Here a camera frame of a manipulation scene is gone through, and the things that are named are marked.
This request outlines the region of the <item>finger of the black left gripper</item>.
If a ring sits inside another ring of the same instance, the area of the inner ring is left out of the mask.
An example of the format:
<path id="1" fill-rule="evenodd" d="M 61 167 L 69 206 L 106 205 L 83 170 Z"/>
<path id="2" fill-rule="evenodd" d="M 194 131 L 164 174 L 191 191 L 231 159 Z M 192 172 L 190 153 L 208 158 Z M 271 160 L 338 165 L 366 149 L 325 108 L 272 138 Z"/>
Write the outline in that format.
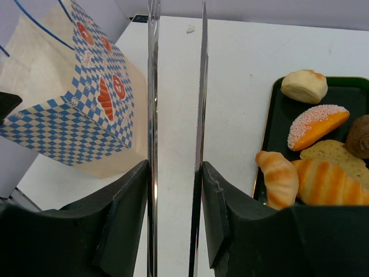
<path id="1" fill-rule="evenodd" d="M 0 92 L 0 124 L 3 124 L 5 118 L 22 102 L 18 95 L 6 92 Z"/>

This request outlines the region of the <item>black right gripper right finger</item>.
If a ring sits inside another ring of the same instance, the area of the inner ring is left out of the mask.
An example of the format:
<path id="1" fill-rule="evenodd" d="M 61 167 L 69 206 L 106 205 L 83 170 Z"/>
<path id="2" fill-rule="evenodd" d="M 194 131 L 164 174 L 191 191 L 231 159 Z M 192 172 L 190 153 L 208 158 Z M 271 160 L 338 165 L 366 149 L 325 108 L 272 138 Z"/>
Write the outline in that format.
<path id="1" fill-rule="evenodd" d="M 216 276 L 367 276 L 368 207 L 294 205 L 277 211 L 230 184 L 209 162 L 203 192 Z"/>

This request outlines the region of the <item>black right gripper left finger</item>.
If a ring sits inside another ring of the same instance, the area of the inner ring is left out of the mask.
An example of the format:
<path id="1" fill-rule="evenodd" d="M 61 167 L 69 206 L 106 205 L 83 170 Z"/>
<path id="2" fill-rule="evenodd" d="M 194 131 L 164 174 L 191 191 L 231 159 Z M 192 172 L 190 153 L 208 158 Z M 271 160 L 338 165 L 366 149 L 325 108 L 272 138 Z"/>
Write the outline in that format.
<path id="1" fill-rule="evenodd" d="M 133 276 L 148 162 L 61 209 L 1 205 L 2 276 Z"/>

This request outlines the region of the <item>small pale croissant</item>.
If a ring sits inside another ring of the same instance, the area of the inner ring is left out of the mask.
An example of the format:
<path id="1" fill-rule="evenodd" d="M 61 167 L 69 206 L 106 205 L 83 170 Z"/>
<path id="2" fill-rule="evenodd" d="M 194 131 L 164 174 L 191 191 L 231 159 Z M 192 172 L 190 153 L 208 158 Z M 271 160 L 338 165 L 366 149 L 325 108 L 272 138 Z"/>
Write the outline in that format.
<path id="1" fill-rule="evenodd" d="M 298 172 L 280 152 L 259 151 L 255 162 L 263 173 L 266 205 L 281 210 L 294 205 L 299 188 Z"/>

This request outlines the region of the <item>blue checkered paper bag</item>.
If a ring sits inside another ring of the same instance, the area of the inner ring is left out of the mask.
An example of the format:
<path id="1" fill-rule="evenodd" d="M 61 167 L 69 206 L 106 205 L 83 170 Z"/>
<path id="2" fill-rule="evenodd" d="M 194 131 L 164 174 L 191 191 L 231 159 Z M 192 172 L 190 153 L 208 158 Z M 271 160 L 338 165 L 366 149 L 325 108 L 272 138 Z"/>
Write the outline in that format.
<path id="1" fill-rule="evenodd" d="M 21 8 L 3 51 L 2 137 L 97 178 L 146 159 L 146 79 L 77 2 Z"/>

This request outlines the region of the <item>brown chocolate swirl bread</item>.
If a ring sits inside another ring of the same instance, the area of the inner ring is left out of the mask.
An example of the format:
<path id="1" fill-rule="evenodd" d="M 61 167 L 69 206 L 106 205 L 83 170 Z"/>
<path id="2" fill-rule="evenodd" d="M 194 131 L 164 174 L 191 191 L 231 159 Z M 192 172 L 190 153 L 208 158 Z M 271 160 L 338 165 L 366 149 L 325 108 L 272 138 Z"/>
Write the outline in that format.
<path id="1" fill-rule="evenodd" d="M 353 156 L 368 159 L 368 115 L 353 121 L 349 128 L 345 146 Z"/>

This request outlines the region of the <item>metal serving tongs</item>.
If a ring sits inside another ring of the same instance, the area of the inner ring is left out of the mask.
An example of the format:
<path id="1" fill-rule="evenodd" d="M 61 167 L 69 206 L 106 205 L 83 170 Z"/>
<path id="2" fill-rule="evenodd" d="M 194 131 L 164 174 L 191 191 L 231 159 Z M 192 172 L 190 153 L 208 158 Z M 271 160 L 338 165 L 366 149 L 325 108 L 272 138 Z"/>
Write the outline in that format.
<path id="1" fill-rule="evenodd" d="M 189 35 L 159 1 L 148 10 L 148 275 L 196 276 L 208 19 Z"/>

